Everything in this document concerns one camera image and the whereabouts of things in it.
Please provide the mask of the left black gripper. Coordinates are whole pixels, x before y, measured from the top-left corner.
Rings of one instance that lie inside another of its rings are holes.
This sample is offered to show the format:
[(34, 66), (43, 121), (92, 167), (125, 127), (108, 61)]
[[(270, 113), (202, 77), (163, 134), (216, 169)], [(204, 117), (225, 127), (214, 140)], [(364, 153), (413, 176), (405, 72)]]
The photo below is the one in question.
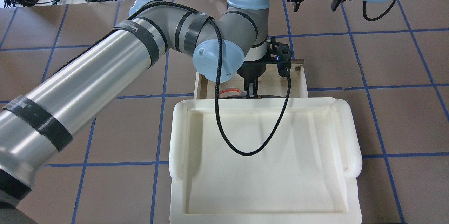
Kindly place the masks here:
[(293, 50), (288, 44), (276, 41), (272, 36), (265, 41), (252, 46), (237, 74), (245, 79), (245, 92), (247, 99), (258, 99), (258, 77), (265, 73), (268, 64), (275, 64), (278, 74), (286, 77), (291, 70)]

